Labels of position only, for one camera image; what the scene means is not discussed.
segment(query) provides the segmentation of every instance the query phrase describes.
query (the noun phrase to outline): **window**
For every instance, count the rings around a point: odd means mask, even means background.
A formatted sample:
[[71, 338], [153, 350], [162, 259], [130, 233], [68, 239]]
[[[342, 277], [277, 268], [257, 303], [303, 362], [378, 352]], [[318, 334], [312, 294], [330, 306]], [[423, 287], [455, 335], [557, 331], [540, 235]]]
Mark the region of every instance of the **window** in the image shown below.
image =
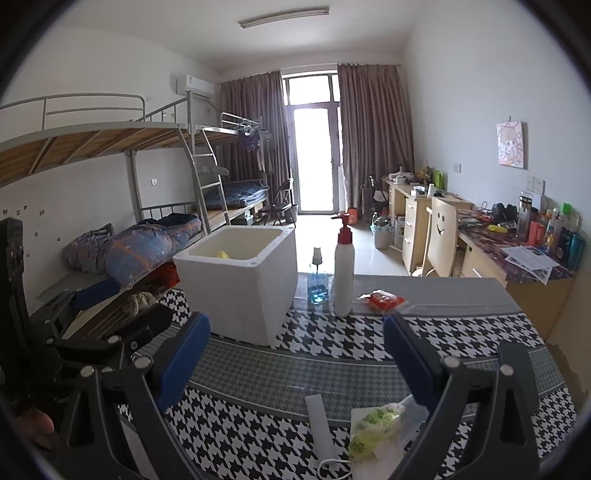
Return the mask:
[[335, 72], [288, 77], [284, 90], [299, 211], [335, 213], [343, 156], [339, 77]]
[[335, 97], [335, 102], [340, 102], [340, 86], [339, 86], [339, 76], [332, 75], [330, 77], [333, 82], [333, 96]]
[[289, 79], [290, 105], [330, 102], [329, 78], [326, 75]]

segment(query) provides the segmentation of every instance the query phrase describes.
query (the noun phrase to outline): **styrofoam box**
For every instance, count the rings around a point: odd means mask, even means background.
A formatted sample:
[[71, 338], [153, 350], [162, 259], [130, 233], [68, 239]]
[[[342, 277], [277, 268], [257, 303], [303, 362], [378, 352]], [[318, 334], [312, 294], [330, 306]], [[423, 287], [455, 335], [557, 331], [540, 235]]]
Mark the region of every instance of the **styrofoam box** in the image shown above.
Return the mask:
[[295, 242], [293, 228], [228, 225], [179, 252], [189, 308], [205, 313], [218, 335], [269, 345], [296, 293]]

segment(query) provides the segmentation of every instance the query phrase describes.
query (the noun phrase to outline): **blue checkered mattress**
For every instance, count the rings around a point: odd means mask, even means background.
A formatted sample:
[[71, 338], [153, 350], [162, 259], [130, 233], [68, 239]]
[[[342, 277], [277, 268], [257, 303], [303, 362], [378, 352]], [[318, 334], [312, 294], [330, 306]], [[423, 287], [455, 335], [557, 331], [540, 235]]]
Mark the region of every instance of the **blue checkered mattress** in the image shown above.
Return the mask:
[[[262, 180], [230, 181], [223, 184], [224, 195], [228, 208], [243, 208], [262, 200], [267, 196], [269, 187]], [[212, 188], [205, 195], [208, 210], [221, 210], [222, 201], [217, 188]]]

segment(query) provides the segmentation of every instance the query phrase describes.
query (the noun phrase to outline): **yellow object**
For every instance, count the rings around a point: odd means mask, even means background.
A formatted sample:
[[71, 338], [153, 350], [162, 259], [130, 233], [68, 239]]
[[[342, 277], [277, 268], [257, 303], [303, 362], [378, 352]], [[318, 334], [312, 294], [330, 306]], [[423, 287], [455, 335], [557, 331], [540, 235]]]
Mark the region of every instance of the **yellow object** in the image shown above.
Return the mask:
[[378, 443], [392, 439], [400, 429], [404, 407], [391, 403], [375, 408], [353, 425], [349, 442], [349, 459], [361, 462], [373, 454]]
[[496, 232], [496, 233], [507, 233], [509, 231], [504, 226], [498, 226], [498, 225], [489, 225], [488, 227], [486, 227], [486, 229], [489, 232]]

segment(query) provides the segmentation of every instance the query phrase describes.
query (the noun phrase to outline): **wooden desk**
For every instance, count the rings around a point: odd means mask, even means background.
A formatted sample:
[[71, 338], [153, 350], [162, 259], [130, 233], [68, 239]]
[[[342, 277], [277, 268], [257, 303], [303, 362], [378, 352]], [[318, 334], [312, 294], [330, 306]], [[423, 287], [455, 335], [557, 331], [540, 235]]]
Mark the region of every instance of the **wooden desk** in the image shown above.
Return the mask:
[[466, 220], [475, 215], [474, 211], [458, 211], [458, 238], [466, 244], [462, 277], [496, 278], [546, 340], [576, 273], [563, 266], [554, 267], [550, 281], [544, 285], [529, 272], [505, 261], [501, 248], [523, 245], [523, 242], [509, 233], [489, 232], [484, 224], [469, 224]]
[[[402, 243], [402, 261], [409, 274], [423, 264], [423, 256], [427, 243], [429, 214], [427, 207], [431, 199], [427, 196], [413, 197], [410, 185], [396, 185], [387, 177], [382, 178], [388, 188], [389, 214], [392, 221], [397, 216], [404, 216], [404, 240]], [[467, 200], [446, 194], [441, 197], [458, 209], [469, 209], [472, 204]]]

